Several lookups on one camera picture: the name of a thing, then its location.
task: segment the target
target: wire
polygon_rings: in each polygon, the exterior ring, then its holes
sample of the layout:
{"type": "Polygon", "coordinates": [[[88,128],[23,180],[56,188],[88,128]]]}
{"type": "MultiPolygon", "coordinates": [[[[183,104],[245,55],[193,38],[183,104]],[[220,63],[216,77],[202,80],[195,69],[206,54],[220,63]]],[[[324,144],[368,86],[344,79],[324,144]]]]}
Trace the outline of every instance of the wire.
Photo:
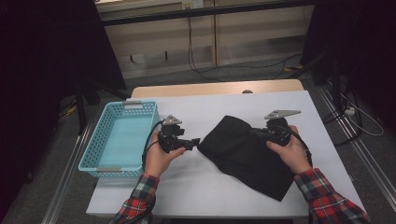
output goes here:
{"type": "Polygon", "coordinates": [[[282,126],[276,126],[276,127],[277,127],[278,129],[280,129],[280,130],[283,130],[283,131],[286,131],[287,133],[290,133],[291,135],[293,135],[294,137],[296,137],[296,138],[301,142],[301,144],[303,144],[303,147],[304,147],[304,149],[305,149],[305,156],[306,156],[306,158],[307,158],[309,164],[312,166],[312,154],[311,154],[311,152],[309,151],[309,147],[306,145],[306,143],[305,143],[305,141],[303,140],[303,138],[301,138],[301,136],[300,136],[297,132],[294,132],[293,130],[290,130],[290,129],[285,128],[285,127],[282,127],[282,126]]]}
{"type": "Polygon", "coordinates": [[[356,123],[356,122],[352,119],[352,117],[350,117],[350,115],[348,115],[350,121],[351,121],[357,128],[359,128],[360,130],[362,130],[362,131],[364,131],[365,133],[368,133],[368,134],[370,134],[370,135],[372,135],[372,136],[381,136],[382,134],[384,134],[384,129],[382,128],[382,126],[381,126],[378,122],[375,121],[375,119],[373,119],[370,115],[368,115],[366,112],[364,112],[363,110],[361,110],[357,105],[352,104],[352,102],[350,102],[350,101],[344,96],[344,94],[341,94],[341,96],[342,96],[343,98],[345,98],[345,99],[346,99],[353,107],[355,107],[358,111],[360,111],[362,114],[364,114],[365,116],[367,116],[370,120],[372,120],[372,121],[380,128],[381,133],[370,133],[370,132],[368,132],[367,130],[363,129],[361,123],[359,123],[359,124],[356,123]]]}
{"type": "Polygon", "coordinates": [[[277,74],[277,75],[276,75],[275,77],[273,77],[272,79],[276,79],[277,77],[279,77],[280,75],[282,75],[282,73],[283,73],[283,71],[284,71],[284,69],[285,69],[285,62],[287,62],[288,60],[290,60],[290,59],[296,57],[297,55],[300,55],[300,54],[294,54],[294,55],[290,56],[289,58],[283,60],[283,61],[282,61],[282,69],[280,70],[279,74],[277,74]]]}
{"type": "Polygon", "coordinates": [[[149,152],[149,149],[154,145],[154,144],[157,144],[157,143],[159,143],[160,141],[155,141],[155,142],[153,142],[153,143],[151,143],[149,146],[148,146],[148,152],[149,152]]]}
{"type": "Polygon", "coordinates": [[[143,170],[145,170],[145,168],[146,168],[146,156],[147,156],[147,154],[148,154],[148,152],[149,152],[149,147],[151,147],[151,146],[155,143],[155,142],[152,143],[152,144],[148,147],[149,139],[150,139],[152,133],[154,133],[154,130],[155,130],[155,129],[157,128],[157,126],[160,125],[160,124],[163,124],[163,120],[158,121],[157,123],[154,124],[154,126],[152,126],[151,130],[149,131],[148,138],[146,139],[146,144],[145,144],[145,147],[143,148],[143,154],[142,154],[142,167],[143,167],[143,170]]]}
{"type": "Polygon", "coordinates": [[[280,64],[282,64],[282,63],[285,63],[286,61],[290,60],[291,58],[294,58],[294,57],[297,57],[297,56],[300,56],[300,55],[302,55],[302,54],[301,54],[301,53],[294,54],[294,55],[290,56],[289,58],[287,58],[287,59],[285,59],[285,60],[282,60],[281,62],[272,63],[272,64],[268,64],[268,65],[261,65],[261,66],[224,65],[224,66],[216,66],[216,67],[213,67],[213,68],[209,68],[209,69],[207,69],[207,70],[205,70],[205,71],[200,71],[200,72],[201,72],[201,73],[205,73],[205,72],[210,72],[210,71],[212,71],[212,70],[220,69],[220,68],[267,68],[267,67],[273,67],[273,66],[277,66],[277,65],[280,65],[280,64]]]}
{"type": "Polygon", "coordinates": [[[223,80],[214,78],[214,77],[205,77],[204,75],[202,75],[198,69],[195,67],[195,62],[194,62],[194,56],[193,56],[193,52],[192,52],[192,28],[191,28],[191,18],[188,17],[187,21],[189,22],[189,65],[190,65],[190,69],[192,71],[194,71],[195,73],[197,73],[200,77],[206,78],[206,79],[211,79],[211,80],[215,80],[215,81],[219,81],[219,82],[224,82],[223,80]]]}
{"type": "MultiPolygon", "coordinates": [[[[354,101],[355,101],[355,104],[356,104],[356,106],[358,106],[358,99],[357,99],[357,97],[356,97],[356,94],[355,94],[354,91],[351,91],[351,92],[352,92],[352,95],[353,95],[353,99],[354,99],[354,101]]],[[[343,93],[340,92],[340,94],[341,94],[341,96],[342,96],[343,98],[345,98],[349,103],[351,103],[351,101],[350,101],[343,93]]],[[[336,110],[334,110],[332,113],[330,113],[329,115],[325,116],[324,118],[327,119],[330,115],[333,115],[335,112],[336,112],[336,110]]],[[[326,124],[326,123],[329,123],[330,121],[334,121],[334,120],[340,119],[340,118],[341,118],[342,116],[344,116],[344,115],[345,115],[345,109],[343,109],[343,110],[341,111],[341,113],[337,114],[337,116],[335,116],[333,119],[324,120],[323,123],[326,124]]],[[[359,125],[362,127],[361,113],[360,113],[359,110],[358,110],[358,113],[356,114],[356,119],[357,119],[359,125]]],[[[344,145],[344,144],[346,144],[346,143],[349,143],[349,142],[355,140],[355,139],[358,138],[360,135],[361,135],[361,129],[358,129],[358,130],[355,132],[355,134],[354,134],[353,136],[351,136],[350,138],[348,138],[346,141],[341,142],[341,143],[333,143],[333,144],[334,144],[335,147],[340,147],[341,145],[344,145]]]]}
{"type": "Polygon", "coordinates": [[[327,123],[330,123],[330,122],[332,122],[332,121],[334,121],[334,120],[336,120],[336,119],[339,119],[339,118],[341,118],[344,114],[337,114],[336,113],[337,112],[337,110],[333,110],[332,112],[330,112],[330,114],[328,114],[328,115],[326,115],[325,117],[323,117],[321,120],[322,120],[322,122],[323,122],[323,124],[327,124],[327,123]]]}

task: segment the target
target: blue plastic basket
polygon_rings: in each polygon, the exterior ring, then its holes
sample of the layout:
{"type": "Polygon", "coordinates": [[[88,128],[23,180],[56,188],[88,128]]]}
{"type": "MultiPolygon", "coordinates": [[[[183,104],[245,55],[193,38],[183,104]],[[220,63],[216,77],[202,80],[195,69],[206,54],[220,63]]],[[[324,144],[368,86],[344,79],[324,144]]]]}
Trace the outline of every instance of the blue plastic basket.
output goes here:
{"type": "Polygon", "coordinates": [[[139,177],[144,145],[159,118],[155,101],[107,104],[78,169],[95,177],[139,177]]]}

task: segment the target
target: black cable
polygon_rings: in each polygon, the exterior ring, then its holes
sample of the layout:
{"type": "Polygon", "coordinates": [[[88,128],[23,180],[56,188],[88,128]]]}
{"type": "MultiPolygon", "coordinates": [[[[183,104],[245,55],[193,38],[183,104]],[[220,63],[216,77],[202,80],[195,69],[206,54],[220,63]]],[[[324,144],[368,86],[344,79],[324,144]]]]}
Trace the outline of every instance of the black cable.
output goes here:
{"type": "Polygon", "coordinates": [[[289,58],[283,60],[283,62],[282,62],[282,69],[280,70],[279,74],[277,74],[277,75],[276,75],[275,77],[273,77],[272,79],[276,79],[277,77],[279,77],[280,75],[282,75],[283,70],[285,69],[285,62],[287,62],[288,60],[290,60],[290,59],[296,57],[297,55],[300,55],[300,54],[294,54],[294,55],[290,56],[289,58]]]}
{"type": "Polygon", "coordinates": [[[306,143],[305,143],[305,141],[303,140],[303,138],[301,138],[301,136],[300,136],[297,132],[294,132],[293,130],[290,130],[290,129],[288,129],[288,128],[285,128],[285,127],[282,127],[282,126],[276,126],[276,128],[290,133],[291,135],[293,135],[294,137],[296,137],[296,138],[301,142],[301,144],[303,144],[303,147],[304,147],[304,149],[305,149],[305,156],[306,156],[306,159],[308,160],[308,163],[309,163],[311,166],[313,166],[313,164],[312,164],[312,154],[311,154],[311,151],[309,151],[309,147],[306,145],[306,143]]]}
{"type": "Polygon", "coordinates": [[[301,55],[301,53],[294,54],[294,55],[290,56],[289,58],[287,58],[287,59],[285,59],[285,60],[282,60],[281,62],[273,63],[273,64],[268,64],[268,65],[261,65],[261,66],[224,65],[224,66],[216,66],[216,67],[213,67],[213,68],[209,68],[209,69],[207,69],[207,70],[205,70],[205,71],[200,71],[200,72],[201,72],[201,73],[206,73],[206,72],[210,72],[210,71],[212,71],[212,70],[220,69],[220,68],[267,68],[267,67],[273,67],[273,66],[277,66],[277,65],[280,65],[280,64],[282,64],[282,63],[285,63],[286,61],[290,60],[291,58],[294,58],[294,57],[300,56],[300,55],[301,55]]]}
{"type": "Polygon", "coordinates": [[[155,141],[155,142],[151,143],[151,144],[148,146],[148,152],[149,152],[149,149],[150,149],[154,144],[159,143],[159,142],[160,142],[160,141],[155,141]]]}
{"type": "Polygon", "coordinates": [[[335,121],[335,120],[341,118],[341,117],[344,115],[344,113],[343,113],[343,114],[338,113],[335,117],[329,119],[329,117],[330,117],[331,115],[334,115],[335,112],[336,112],[336,110],[332,111],[330,114],[328,114],[327,116],[325,116],[325,117],[322,119],[323,124],[327,124],[327,123],[330,123],[330,122],[332,122],[332,121],[335,121]]]}
{"type": "MultiPolygon", "coordinates": [[[[359,107],[358,99],[357,99],[356,94],[355,94],[354,91],[352,91],[352,96],[353,96],[353,98],[354,98],[354,103],[355,103],[356,107],[359,107]]],[[[362,124],[362,119],[361,119],[361,112],[360,112],[359,110],[357,110],[357,111],[358,111],[358,112],[356,113],[356,116],[355,116],[355,117],[356,117],[356,120],[357,120],[359,126],[362,127],[363,124],[362,124]]],[[[336,144],[334,144],[334,146],[335,146],[335,147],[340,147],[340,146],[342,146],[342,145],[344,145],[344,144],[346,144],[346,143],[349,143],[349,142],[351,142],[351,141],[357,139],[359,136],[361,136],[361,129],[358,129],[358,130],[356,131],[356,133],[355,133],[352,137],[348,138],[346,141],[341,142],[341,143],[336,143],[336,144]]]]}
{"type": "Polygon", "coordinates": [[[218,82],[224,82],[223,80],[214,78],[214,77],[205,77],[204,75],[201,74],[201,72],[198,71],[198,69],[195,67],[195,62],[194,62],[194,56],[193,56],[193,52],[192,52],[192,28],[191,28],[191,18],[188,17],[187,21],[189,22],[189,66],[190,69],[192,71],[194,71],[195,73],[197,73],[200,77],[206,78],[206,79],[211,79],[211,80],[215,80],[218,82]]]}
{"type": "Polygon", "coordinates": [[[154,130],[160,124],[163,124],[163,120],[158,121],[157,123],[154,124],[154,126],[152,126],[151,131],[148,134],[148,138],[146,139],[146,144],[145,144],[145,147],[143,148],[143,154],[142,154],[142,167],[143,167],[143,170],[145,170],[145,168],[146,168],[146,156],[147,156],[148,151],[149,151],[149,147],[148,147],[149,139],[151,138],[152,133],[154,133],[154,130]]]}

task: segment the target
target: black cloth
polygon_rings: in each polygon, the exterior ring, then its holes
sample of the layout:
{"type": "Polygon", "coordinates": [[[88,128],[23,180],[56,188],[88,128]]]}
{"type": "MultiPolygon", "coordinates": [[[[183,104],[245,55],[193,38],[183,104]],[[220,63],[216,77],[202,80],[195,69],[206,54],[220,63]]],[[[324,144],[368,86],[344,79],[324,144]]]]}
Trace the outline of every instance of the black cloth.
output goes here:
{"type": "Polygon", "coordinates": [[[293,182],[290,168],[241,119],[225,116],[198,146],[224,174],[282,201],[293,182]]]}

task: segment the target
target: red plaid shirt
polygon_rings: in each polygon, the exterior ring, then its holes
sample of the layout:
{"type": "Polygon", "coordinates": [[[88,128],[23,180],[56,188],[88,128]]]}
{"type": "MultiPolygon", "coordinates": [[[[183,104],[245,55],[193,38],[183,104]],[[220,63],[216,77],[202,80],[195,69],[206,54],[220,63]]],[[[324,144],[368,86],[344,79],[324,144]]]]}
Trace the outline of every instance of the red plaid shirt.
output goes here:
{"type": "MultiPolygon", "coordinates": [[[[144,214],[154,199],[159,182],[160,179],[155,176],[141,175],[136,187],[132,191],[131,197],[123,203],[122,208],[110,223],[126,223],[144,214]]],[[[141,218],[138,223],[150,223],[151,221],[152,214],[150,213],[141,218]]]]}
{"type": "Polygon", "coordinates": [[[370,223],[369,216],[337,193],[319,169],[297,175],[294,181],[308,202],[314,223],[370,223]]]}
{"type": "MultiPolygon", "coordinates": [[[[370,223],[368,215],[337,193],[319,169],[297,175],[294,181],[308,202],[314,223],[370,223]]],[[[125,223],[146,212],[159,182],[154,176],[141,175],[131,198],[125,201],[111,223],[125,223]]],[[[151,221],[152,214],[149,214],[139,223],[151,221]]]]}

